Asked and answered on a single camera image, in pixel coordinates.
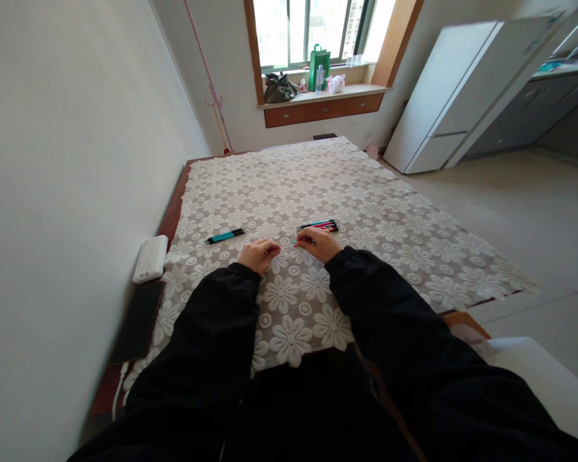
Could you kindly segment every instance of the refrigerator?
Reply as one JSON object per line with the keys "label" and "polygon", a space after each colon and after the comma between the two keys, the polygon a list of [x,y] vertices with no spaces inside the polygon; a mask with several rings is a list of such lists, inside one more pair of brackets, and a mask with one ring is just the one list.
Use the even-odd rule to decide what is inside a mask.
{"label": "refrigerator", "polygon": [[383,158],[402,173],[442,168],[525,68],[556,19],[441,30]]}

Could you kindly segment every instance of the white power bank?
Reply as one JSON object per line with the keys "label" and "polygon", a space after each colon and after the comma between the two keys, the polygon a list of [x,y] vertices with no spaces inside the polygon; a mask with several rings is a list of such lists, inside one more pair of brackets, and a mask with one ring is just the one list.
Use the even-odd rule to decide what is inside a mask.
{"label": "white power bank", "polygon": [[143,241],[139,250],[137,266],[135,266],[135,274],[133,274],[133,282],[135,284],[141,284],[142,282],[161,277],[168,242],[169,239],[165,235]]}

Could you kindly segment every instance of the green bag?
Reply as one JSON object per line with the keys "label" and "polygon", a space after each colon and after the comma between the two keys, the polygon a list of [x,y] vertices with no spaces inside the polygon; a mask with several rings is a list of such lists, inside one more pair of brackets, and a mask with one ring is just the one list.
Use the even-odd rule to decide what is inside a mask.
{"label": "green bag", "polygon": [[326,78],[329,77],[329,51],[321,49],[321,45],[315,44],[315,48],[310,52],[310,70],[308,71],[308,89],[310,91],[317,89],[317,69],[319,65],[323,66],[325,74],[323,76],[323,85],[321,85],[321,89],[325,90],[328,87]]}

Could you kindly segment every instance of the charging cable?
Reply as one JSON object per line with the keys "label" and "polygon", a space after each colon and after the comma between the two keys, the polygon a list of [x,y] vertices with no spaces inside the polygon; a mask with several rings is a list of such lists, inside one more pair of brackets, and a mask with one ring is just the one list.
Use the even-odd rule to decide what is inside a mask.
{"label": "charging cable", "polygon": [[122,370],[120,371],[120,381],[118,382],[118,388],[116,388],[116,395],[114,396],[114,403],[111,405],[111,421],[116,421],[116,408],[118,406],[118,395],[120,394],[120,389],[124,383],[124,376],[127,374],[129,361],[122,364]]}

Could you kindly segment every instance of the person's left hand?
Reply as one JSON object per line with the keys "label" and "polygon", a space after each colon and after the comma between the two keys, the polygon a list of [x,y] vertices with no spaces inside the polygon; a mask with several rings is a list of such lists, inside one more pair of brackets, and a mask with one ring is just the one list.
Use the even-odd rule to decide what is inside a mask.
{"label": "person's left hand", "polygon": [[238,263],[248,266],[261,276],[270,269],[272,259],[281,253],[281,247],[269,240],[259,239],[244,247],[238,257]]}

